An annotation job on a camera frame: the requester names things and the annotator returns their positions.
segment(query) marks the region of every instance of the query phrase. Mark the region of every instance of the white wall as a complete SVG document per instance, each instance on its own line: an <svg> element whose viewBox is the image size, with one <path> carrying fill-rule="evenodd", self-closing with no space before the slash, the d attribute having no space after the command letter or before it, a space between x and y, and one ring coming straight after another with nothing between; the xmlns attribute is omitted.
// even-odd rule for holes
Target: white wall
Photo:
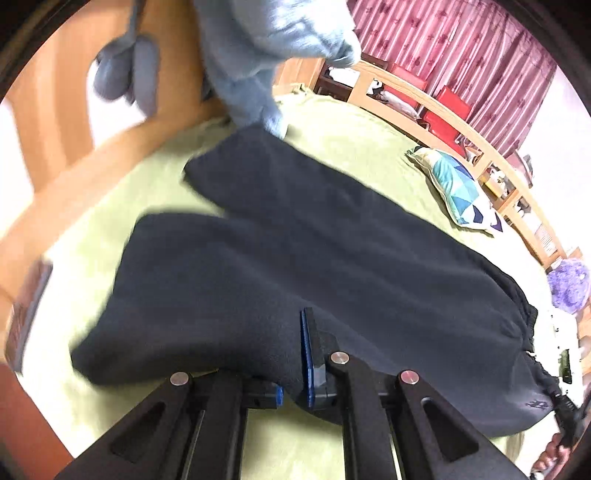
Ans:
<svg viewBox="0 0 591 480"><path fill-rule="evenodd" d="M532 192L566 250L591 256L591 116L558 69L519 153L534 167Z"/></svg>
<svg viewBox="0 0 591 480"><path fill-rule="evenodd" d="M0 103L0 235L33 199L10 104Z"/></svg>

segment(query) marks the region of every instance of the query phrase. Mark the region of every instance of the light blue garment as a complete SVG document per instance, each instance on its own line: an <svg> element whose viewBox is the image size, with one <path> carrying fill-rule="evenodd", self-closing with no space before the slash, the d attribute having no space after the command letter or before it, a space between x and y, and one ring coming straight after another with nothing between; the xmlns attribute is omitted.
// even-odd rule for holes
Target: light blue garment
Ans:
<svg viewBox="0 0 591 480"><path fill-rule="evenodd" d="M279 138L287 122L272 97L285 60L326 58L344 68L361 46L344 0L193 0L207 79L238 127L256 123Z"/></svg>

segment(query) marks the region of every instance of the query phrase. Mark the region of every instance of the pillow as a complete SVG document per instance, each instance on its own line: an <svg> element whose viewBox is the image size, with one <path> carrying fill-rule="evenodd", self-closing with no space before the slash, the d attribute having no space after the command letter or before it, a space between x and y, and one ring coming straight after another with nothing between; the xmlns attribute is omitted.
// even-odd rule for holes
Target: pillow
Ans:
<svg viewBox="0 0 591 480"><path fill-rule="evenodd" d="M380 95L388 102L388 106L396 110L398 113L401 113L415 121L420 118L419 114L413 107L411 107L407 102L404 102L398 98L392 92L384 90Z"/></svg>
<svg viewBox="0 0 591 480"><path fill-rule="evenodd" d="M431 178L456 224L492 234L503 231L501 218L491 201L466 167L455 158L426 147L407 151L407 157Z"/></svg>

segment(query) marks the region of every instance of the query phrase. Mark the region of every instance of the patterned curtain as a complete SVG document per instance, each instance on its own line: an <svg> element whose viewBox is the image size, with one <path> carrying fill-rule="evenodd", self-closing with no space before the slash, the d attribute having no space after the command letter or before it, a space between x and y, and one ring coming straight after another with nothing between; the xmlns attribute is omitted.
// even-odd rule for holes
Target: patterned curtain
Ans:
<svg viewBox="0 0 591 480"><path fill-rule="evenodd" d="M468 123L502 155L527 135L556 62L492 0L349 0L363 51L472 105Z"/></svg>

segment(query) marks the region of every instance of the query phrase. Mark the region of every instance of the wooden headboard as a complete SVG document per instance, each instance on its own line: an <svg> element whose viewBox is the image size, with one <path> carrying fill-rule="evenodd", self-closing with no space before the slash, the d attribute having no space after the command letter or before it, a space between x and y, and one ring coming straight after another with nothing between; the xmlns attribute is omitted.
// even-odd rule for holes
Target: wooden headboard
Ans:
<svg viewBox="0 0 591 480"><path fill-rule="evenodd" d="M507 179L515 186L515 190L507 198L498 199L493 204L496 211L512 223L532 255L538 259L544 269L548 269L550 265L559 258L567 258L566 252L564 251L556 232L550 225L550 222L546 218L546 215L540 208L538 202L535 201L528 185L526 185L521 177L517 175L509 162L507 162L506 159L504 159L503 156L497 152L497 150L495 150L483 136L481 136L481 134L453 113L449 108L440 104L435 98L399 77L363 60L353 66L353 68L359 72L359 79L349 96L349 103L360 106L392 123L428 147L437 148L449 153L460 161L475 179L483 177L486 169L491 165L495 165L499 170L505 173ZM416 100L420 105L423 105L425 108L444 119L469 141L474 143L481 152L483 152L482 155L474 164L468 163L466 159L455 152L454 149L450 148L445 142L435 137L431 132L428 132L406 116L369 97L366 93L374 79L396 88L399 92ZM548 253L546 251L541 239L535 235L535 232L530 229L514 208L515 204L521 199L524 199L531 206L532 212L540 220L546 234L550 237L551 242L554 245L553 252Z"/></svg>

